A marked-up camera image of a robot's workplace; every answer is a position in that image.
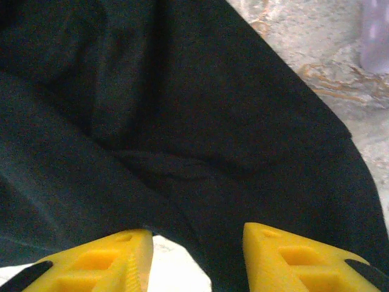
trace marble floor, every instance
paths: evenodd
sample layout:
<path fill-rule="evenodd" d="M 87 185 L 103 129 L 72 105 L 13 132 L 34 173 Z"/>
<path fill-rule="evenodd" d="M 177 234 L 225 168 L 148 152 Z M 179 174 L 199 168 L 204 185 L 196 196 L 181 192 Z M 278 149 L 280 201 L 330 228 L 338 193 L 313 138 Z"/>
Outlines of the marble floor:
<path fill-rule="evenodd" d="M 389 74 L 359 66 L 362 0 L 229 0 L 344 121 L 368 164 L 389 227 Z M 187 251 L 154 238 L 149 292 L 208 292 Z M 0 269 L 0 284 L 21 268 Z"/>

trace black trousers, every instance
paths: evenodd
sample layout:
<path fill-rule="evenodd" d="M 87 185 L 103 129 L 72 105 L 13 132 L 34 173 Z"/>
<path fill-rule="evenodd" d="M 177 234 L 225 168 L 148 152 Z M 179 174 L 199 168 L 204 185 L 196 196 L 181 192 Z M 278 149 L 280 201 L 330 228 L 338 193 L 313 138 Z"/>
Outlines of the black trousers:
<path fill-rule="evenodd" d="M 226 2 L 45 8 L 16 5 L 0 34 L 1 265 L 146 228 L 214 291 L 247 291 L 254 221 L 389 273 L 350 133 Z"/>

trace yellow plastic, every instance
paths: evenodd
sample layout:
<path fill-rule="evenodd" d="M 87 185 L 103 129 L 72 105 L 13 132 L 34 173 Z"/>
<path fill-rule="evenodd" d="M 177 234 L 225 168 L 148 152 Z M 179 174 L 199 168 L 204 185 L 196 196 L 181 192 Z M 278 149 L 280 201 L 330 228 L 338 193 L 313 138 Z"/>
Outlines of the yellow plastic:
<path fill-rule="evenodd" d="M 245 224 L 243 252 L 250 292 L 379 292 L 344 262 L 358 255 L 263 224 Z"/>
<path fill-rule="evenodd" d="M 24 292 L 146 292 L 153 235 L 123 231 L 41 259 L 53 267 Z"/>

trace translucent object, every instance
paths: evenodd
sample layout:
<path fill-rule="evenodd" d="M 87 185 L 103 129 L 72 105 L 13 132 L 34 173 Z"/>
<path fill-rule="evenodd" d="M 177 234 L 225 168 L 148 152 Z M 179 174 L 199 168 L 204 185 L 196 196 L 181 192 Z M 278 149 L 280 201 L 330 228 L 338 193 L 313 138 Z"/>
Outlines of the translucent object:
<path fill-rule="evenodd" d="M 362 25 L 362 67 L 389 73 L 389 0 L 365 0 Z"/>

